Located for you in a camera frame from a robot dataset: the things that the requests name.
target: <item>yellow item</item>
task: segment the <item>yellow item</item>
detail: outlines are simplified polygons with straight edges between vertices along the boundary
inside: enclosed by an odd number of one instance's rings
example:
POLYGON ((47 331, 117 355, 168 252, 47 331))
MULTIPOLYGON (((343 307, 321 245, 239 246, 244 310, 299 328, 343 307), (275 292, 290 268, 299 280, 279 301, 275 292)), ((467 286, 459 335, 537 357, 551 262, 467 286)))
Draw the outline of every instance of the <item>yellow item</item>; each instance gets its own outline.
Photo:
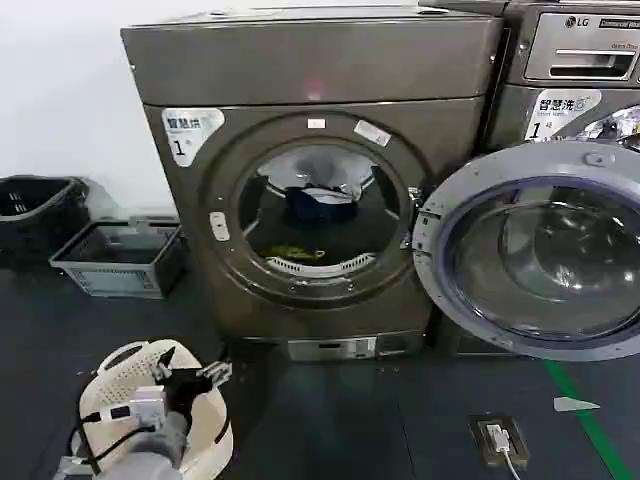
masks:
POLYGON ((318 260, 325 255, 324 250, 316 250, 309 253, 300 247, 291 245, 273 245, 263 250, 260 255, 263 257, 281 257, 291 260, 318 260))

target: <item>white wall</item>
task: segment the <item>white wall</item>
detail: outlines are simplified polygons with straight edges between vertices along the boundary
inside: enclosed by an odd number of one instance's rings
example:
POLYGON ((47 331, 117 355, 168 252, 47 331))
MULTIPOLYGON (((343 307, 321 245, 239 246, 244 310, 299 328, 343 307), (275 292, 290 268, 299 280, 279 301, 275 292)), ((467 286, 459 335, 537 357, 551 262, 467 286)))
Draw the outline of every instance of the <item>white wall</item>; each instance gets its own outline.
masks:
POLYGON ((175 212, 129 72, 119 29, 212 8, 300 3, 295 0, 7 2, 0 11, 0 177, 36 174, 87 178, 97 184, 91 202, 94 216, 175 212))

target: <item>laundry basket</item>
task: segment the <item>laundry basket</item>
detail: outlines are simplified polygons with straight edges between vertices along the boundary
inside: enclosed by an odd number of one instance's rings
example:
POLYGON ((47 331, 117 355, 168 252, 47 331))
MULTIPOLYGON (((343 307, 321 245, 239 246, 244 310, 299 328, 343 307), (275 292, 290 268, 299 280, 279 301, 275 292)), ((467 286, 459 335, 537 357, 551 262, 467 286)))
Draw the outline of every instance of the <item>laundry basket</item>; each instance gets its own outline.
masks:
POLYGON ((132 217, 87 225, 49 263, 99 297, 161 299, 186 266, 180 224, 132 217))
POLYGON ((89 188, 73 177, 17 175, 0 179, 3 263, 45 263, 89 223, 89 188))
MULTIPOLYGON (((103 407, 126 402, 138 387, 154 385, 150 367, 158 362, 160 355, 172 347, 176 350, 170 368, 202 366, 189 350, 174 340, 134 342, 125 345, 111 353, 98 367, 96 378, 80 398, 80 415, 84 417, 103 407), (132 351, 132 355, 111 366, 118 358, 132 351)), ((222 432, 227 418, 227 407, 220 391, 214 388, 208 394, 197 397, 193 403, 192 416, 193 426, 180 472, 184 480, 211 480, 222 471, 233 452, 230 424, 223 437, 216 442, 216 437, 222 432)), ((89 423, 84 428, 93 453, 98 455, 137 426, 135 419, 127 418, 113 422, 89 423)), ((135 437, 100 460, 100 468, 104 471, 121 458, 131 447, 132 441, 135 441, 135 437)))

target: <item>dark floor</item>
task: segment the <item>dark floor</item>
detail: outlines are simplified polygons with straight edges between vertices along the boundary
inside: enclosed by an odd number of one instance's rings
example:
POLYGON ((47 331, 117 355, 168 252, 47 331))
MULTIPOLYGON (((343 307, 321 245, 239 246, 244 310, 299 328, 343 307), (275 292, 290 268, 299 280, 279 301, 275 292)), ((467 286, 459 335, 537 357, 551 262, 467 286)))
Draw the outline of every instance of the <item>dark floor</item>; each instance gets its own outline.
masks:
MULTIPOLYGON (((69 279, 0 272, 2 478, 49 480, 73 424, 83 372, 137 339, 177 338, 203 361, 221 345, 195 278, 168 301, 91 298, 69 279)), ((224 387, 237 446, 226 480, 507 479, 480 462, 467 417, 514 415, 531 452, 524 479, 606 479, 609 474, 542 362, 411 358, 290 365, 257 352, 224 387)), ((599 403, 602 430, 640 473, 636 404, 640 358, 566 365, 578 392, 599 403)))

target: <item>gray plastic basket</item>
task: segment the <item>gray plastic basket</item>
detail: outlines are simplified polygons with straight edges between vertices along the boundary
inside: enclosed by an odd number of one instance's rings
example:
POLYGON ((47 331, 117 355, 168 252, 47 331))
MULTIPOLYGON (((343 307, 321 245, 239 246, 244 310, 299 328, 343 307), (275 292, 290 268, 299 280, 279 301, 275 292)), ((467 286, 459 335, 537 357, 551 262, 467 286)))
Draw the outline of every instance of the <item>gray plastic basket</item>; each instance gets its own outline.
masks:
POLYGON ((178 222, 136 218, 87 225, 49 263, 89 295, 164 298, 185 261, 178 222))

